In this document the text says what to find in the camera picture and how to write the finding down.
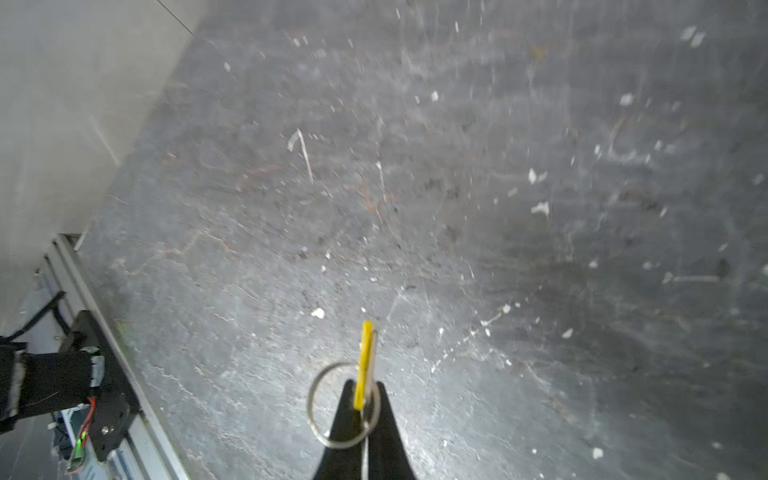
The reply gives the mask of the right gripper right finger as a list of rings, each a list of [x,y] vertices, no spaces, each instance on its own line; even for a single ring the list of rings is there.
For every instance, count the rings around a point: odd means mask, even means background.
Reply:
[[[415,480],[385,385],[377,387],[381,408],[377,426],[368,436],[368,479]]]

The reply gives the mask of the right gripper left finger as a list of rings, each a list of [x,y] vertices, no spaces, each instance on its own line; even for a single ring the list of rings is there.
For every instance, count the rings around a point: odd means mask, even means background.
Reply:
[[[333,441],[352,440],[362,431],[360,412],[354,408],[355,388],[353,380],[347,380],[343,386],[330,430]],[[362,443],[346,449],[326,447],[313,479],[361,480],[362,459]]]

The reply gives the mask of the yellow key tag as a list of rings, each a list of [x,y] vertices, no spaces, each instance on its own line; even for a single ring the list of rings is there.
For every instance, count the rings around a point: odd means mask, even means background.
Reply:
[[[375,430],[382,410],[381,391],[374,379],[377,330],[373,321],[364,321],[360,341],[359,357],[356,361],[338,361],[325,366],[313,379],[306,400],[306,418],[315,438],[326,448],[345,450],[354,447]],[[347,440],[333,440],[329,434],[323,434],[314,418],[316,392],[323,379],[332,371],[354,367],[356,379],[353,381],[352,409],[361,421],[361,430]]]

